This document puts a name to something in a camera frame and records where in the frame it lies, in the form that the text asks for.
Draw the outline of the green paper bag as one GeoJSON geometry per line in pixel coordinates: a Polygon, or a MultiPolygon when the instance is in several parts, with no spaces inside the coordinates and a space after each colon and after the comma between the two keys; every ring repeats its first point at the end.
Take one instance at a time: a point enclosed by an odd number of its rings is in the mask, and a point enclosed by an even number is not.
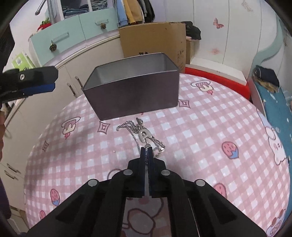
{"type": "Polygon", "coordinates": [[[13,60],[12,65],[15,69],[19,69],[20,71],[25,71],[28,69],[35,68],[35,65],[29,58],[29,56],[26,53],[20,53],[18,54],[13,60]]]}

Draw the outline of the beige curved cabinet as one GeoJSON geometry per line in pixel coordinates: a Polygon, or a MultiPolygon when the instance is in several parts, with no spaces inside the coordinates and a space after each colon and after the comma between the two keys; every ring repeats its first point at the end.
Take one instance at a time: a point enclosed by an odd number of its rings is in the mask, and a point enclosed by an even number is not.
{"type": "Polygon", "coordinates": [[[37,139],[65,106],[82,95],[81,87],[95,66],[123,58],[118,30],[86,40],[47,62],[59,71],[53,92],[21,99],[5,121],[1,180],[9,204],[24,209],[24,175],[37,139]]]}

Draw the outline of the pink checkered tablecloth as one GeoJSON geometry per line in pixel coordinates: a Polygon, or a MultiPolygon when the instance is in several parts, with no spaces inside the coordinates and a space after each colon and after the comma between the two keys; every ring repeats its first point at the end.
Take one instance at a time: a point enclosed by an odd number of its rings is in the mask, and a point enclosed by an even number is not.
{"type": "Polygon", "coordinates": [[[173,108],[101,121],[80,96],[55,115],[27,162],[29,226],[88,180],[126,169],[144,146],[183,179],[205,180],[268,236],[291,213],[288,156],[263,114],[225,86],[182,74],[173,108]]]}

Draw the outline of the mint drawer cabinet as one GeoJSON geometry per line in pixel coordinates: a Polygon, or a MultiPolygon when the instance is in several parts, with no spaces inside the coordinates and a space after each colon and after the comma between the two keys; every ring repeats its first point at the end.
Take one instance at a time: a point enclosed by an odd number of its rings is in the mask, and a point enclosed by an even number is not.
{"type": "Polygon", "coordinates": [[[37,66],[117,34],[111,1],[47,1],[47,13],[51,25],[29,38],[29,52],[37,66]],[[103,2],[104,9],[94,6],[103,2]]]}

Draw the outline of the grey metal tin box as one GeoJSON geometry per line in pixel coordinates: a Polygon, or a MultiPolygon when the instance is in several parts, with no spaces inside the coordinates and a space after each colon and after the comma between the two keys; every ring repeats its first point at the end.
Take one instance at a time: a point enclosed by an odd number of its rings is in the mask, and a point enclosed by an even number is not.
{"type": "Polygon", "coordinates": [[[164,53],[133,56],[94,68],[82,91],[108,120],[178,105],[179,68],[164,53]]]}

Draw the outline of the red white bench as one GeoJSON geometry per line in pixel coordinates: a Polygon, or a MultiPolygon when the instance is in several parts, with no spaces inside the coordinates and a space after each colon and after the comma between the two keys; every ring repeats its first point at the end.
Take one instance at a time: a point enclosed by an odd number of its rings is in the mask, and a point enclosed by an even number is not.
{"type": "Polygon", "coordinates": [[[250,89],[242,71],[211,60],[194,57],[186,64],[185,73],[215,81],[237,92],[247,100],[250,99],[250,89]]]}

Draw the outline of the hanging clothes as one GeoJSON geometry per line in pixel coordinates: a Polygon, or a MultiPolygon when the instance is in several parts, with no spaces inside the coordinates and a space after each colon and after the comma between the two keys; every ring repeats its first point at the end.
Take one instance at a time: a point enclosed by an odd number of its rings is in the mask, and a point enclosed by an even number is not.
{"type": "Polygon", "coordinates": [[[155,19],[154,9],[149,0],[112,1],[116,10],[118,27],[152,23],[155,19]]]}

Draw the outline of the teal bed sheet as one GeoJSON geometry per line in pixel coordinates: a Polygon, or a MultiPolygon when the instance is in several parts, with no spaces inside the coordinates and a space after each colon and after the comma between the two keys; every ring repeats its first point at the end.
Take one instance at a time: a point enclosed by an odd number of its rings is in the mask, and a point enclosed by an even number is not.
{"type": "Polygon", "coordinates": [[[263,103],[267,121],[276,131],[284,150],[291,161],[291,111],[281,89],[272,93],[261,86],[258,82],[254,83],[263,103]]]}

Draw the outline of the large cardboard box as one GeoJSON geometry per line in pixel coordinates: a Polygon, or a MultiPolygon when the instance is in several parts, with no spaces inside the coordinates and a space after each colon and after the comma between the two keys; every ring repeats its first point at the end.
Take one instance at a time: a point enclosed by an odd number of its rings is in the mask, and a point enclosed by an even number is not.
{"type": "Polygon", "coordinates": [[[150,53],[166,54],[185,72],[186,25],[178,22],[144,23],[119,29],[120,42],[125,57],[150,53]]]}

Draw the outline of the dark folded clothes on bed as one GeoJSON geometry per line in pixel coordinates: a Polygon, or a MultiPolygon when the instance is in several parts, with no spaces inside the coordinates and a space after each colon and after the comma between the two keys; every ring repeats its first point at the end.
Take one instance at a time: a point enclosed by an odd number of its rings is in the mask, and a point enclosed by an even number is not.
{"type": "Polygon", "coordinates": [[[256,65],[253,70],[252,76],[261,82],[267,82],[275,87],[280,87],[279,80],[273,69],[264,68],[262,66],[256,65]]]}

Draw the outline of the black bag behind box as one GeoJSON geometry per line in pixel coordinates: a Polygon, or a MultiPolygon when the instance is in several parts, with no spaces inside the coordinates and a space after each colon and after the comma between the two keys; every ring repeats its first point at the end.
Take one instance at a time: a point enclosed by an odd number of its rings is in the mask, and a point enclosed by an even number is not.
{"type": "Polygon", "coordinates": [[[182,23],[185,24],[187,41],[201,40],[201,31],[193,25],[192,21],[183,21],[182,23]]]}

